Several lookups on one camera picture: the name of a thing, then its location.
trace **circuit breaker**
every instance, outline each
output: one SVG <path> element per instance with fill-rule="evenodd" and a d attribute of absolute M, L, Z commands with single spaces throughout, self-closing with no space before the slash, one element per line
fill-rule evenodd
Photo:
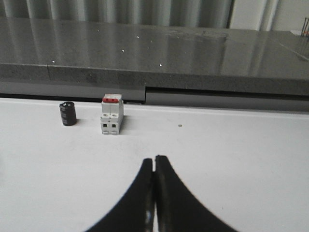
<path fill-rule="evenodd" d="M 102 99 L 102 134 L 119 134 L 124 116 L 124 103 L 121 94 L 105 94 Z"/>

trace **electrolytic capacitor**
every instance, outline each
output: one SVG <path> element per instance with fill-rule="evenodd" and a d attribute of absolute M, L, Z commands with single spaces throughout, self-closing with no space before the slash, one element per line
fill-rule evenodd
<path fill-rule="evenodd" d="M 65 126 L 72 126 L 76 123 L 76 113 L 74 103 L 66 101 L 59 105 L 61 112 L 62 124 Z"/>

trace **white breaker housing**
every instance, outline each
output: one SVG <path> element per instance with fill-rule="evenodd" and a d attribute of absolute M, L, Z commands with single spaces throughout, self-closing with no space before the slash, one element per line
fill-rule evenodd
<path fill-rule="evenodd" d="M 124 103 L 121 94 L 105 94 L 102 99 L 102 134 L 119 134 L 124 116 Z"/>

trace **gray speckled surface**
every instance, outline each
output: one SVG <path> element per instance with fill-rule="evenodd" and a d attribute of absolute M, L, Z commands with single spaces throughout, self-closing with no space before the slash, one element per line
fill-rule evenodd
<path fill-rule="evenodd" d="M 0 51 L 0 82 L 309 95 L 309 43 L 283 31 L 0 17 Z"/>

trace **corrugated wall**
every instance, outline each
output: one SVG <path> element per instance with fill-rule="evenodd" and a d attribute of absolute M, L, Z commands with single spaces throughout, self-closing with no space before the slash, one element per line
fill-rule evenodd
<path fill-rule="evenodd" d="M 226 28 L 232 0 L 0 0 L 0 16 Z"/>

